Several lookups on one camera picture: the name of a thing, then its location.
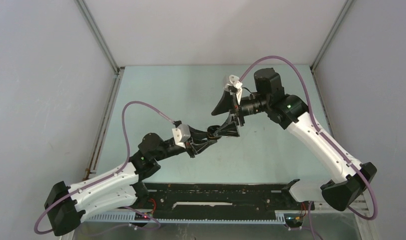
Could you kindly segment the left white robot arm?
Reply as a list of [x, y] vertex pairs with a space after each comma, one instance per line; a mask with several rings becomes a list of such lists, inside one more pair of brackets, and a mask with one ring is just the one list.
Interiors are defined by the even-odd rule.
[[60, 237], [99, 213], [132, 205], [145, 207], [149, 195], [143, 180], [161, 168], [158, 162], [183, 153], [194, 158], [217, 143], [219, 127], [212, 125], [203, 131], [178, 123], [169, 139], [150, 132], [143, 136], [138, 150], [128, 153], [125, 162], [114, 169], [71, 185], [64, 181], [54, 184], [44, 203], [50, 232]]

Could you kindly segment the black earbud charging case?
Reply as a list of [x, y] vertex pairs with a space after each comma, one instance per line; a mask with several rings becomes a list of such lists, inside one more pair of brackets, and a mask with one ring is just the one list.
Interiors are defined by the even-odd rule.
[[208, 135], [215, 136], [215, 132], [220, 128], [220, 125], [211, 125], [207, 128]]

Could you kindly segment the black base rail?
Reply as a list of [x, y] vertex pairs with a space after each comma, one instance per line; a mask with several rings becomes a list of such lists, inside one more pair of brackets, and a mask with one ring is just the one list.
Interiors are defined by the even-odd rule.
[[275, 221], [280, 211], [299, 217], [314, 210], [308, 201], [297, 201], [289, 185], [220, 183], [141, 183], [138, 199], [130, 206], [148, 209], [158, 220]]

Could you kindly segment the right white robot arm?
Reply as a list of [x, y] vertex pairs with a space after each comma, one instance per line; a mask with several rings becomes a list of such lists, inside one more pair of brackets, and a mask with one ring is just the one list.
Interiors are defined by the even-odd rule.
[[322, 197], [337, 211], [350, 208], [365, 190], [377, 169], [370, 163], [361, 163], [332, 139], [331, 135], [311, 117], [308, 105], [298, 96], [286, 94], [281, 78], [273, 68], [259, 69], [254, 73], [256, 91], [242, 96], [243, 86], [239, 77], [227, 75], [223, 81], [223, 95], [212, 115], [228, 113], [225, 123], [210, 127], [214, 138], [239, 136], [239, 127], [246, 116], [266, 113], [271, 121], [289, 131], [317, 157], [328, 170], [331, 179], [320, 186], [294, 180], [282, 194], [282, 204], [294, 209], [301, 202]]

